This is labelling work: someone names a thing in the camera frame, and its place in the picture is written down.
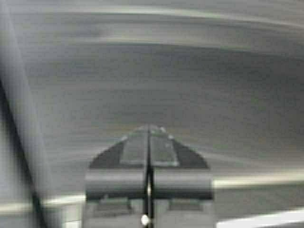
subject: white light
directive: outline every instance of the white light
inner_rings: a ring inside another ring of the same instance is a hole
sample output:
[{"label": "white light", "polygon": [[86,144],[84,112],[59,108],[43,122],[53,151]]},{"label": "white light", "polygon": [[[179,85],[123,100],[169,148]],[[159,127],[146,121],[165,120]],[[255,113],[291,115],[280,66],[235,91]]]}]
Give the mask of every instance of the white light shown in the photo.
[{"label": "white light", "polygon": [[150,219],[147,215],[143,215],[141,219],[142,225],[147,226],[150,223]]},{"label": "white light", "polygon": [[217,228],[264,228],[304,221],[304,209],[231,219],[217,223]]},{"label": "white light", "polygon": [[65,222],[63,228],[80,228],[80,220],[79,221],[71,221]]}]

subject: motion blur background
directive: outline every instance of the motion blur background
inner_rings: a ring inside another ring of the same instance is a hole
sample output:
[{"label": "motion blur background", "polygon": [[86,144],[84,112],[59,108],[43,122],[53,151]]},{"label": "motion blur background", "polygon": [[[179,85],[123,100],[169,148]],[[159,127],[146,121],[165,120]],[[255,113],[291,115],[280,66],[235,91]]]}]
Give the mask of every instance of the motion blur background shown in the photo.
[{"label": "motion blur background", "polygon": [[[63,227],[80,225],[89,162],[143,124],[208,161],[219,228],[303,227],[304,1],[6,5],[41,129],[47,204]],[[32,227],[1,138],[0,228]]]}]

